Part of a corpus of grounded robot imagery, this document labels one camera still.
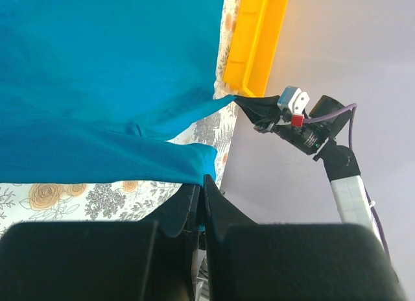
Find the robotic arm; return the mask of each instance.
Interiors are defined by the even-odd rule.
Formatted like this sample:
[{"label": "robotic arm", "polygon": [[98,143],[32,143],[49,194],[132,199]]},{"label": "robotic arm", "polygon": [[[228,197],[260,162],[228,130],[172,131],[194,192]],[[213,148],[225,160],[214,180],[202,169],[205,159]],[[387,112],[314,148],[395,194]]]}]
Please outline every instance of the robotic arm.
[{"label": "robotic arm", "polygon": [[273,132],[313,159],[323,160],[327,177],[343,223],[354,223],[369,228],[382,242],[370,202],[361,178],[356,157],[349,147],[338,145],[337,134],[353,120],[356,104],[348,107],[328,96],[322,96],[307,115],[305,107],[310,98],[296,87],[286,87],[281,96],[268,98],[237,97],[255,129],[260,133]]}]

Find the gray wall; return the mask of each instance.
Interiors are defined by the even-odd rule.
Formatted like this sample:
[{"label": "gray wall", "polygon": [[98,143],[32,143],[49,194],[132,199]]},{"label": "gray wall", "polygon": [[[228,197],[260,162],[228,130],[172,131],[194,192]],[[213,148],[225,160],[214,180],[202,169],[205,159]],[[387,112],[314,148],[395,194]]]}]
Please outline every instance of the gray wall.
[{"label": "gray wall", "polygon": [[[415,0],[290,0],[267,95],[286,85],[307,91],[309,106],[323,94],[359,104],[355,153],[415,300]],[[259,222],[339,222],[322,164],[242,112],[222,188]]]}]

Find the teal fabric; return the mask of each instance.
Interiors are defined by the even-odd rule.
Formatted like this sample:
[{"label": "teal fabric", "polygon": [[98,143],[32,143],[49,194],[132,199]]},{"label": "teal fabric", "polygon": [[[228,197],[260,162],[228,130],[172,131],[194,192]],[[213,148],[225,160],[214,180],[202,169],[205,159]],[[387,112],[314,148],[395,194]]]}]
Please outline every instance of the teal fabric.
[{"label": "teal fabric", "polygon": [[223,0],[0,0],[0,182],[202,184]]}]

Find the yellow plastic container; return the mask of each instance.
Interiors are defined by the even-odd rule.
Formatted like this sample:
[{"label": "yellow plastic container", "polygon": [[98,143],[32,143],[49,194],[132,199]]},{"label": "yellow plastic container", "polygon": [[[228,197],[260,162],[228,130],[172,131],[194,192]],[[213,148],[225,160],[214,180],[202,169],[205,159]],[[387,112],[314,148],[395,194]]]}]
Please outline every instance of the yellow plastic container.
[{"label": "yellow plastic container", "polygon": [[249,97],[263,97],[288,0],[242,0],[224,82]]}]

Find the yellow tray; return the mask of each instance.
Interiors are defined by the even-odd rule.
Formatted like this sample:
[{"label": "yellow tray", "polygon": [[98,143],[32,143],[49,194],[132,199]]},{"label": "yellow tray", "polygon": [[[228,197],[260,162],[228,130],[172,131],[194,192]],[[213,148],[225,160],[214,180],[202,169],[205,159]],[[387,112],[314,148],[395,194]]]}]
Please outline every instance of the yellow tray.
[{"label": "yellow tray", "polygon": [[223,80],[249,97],[263,97],[288,0],[242,0]]}]

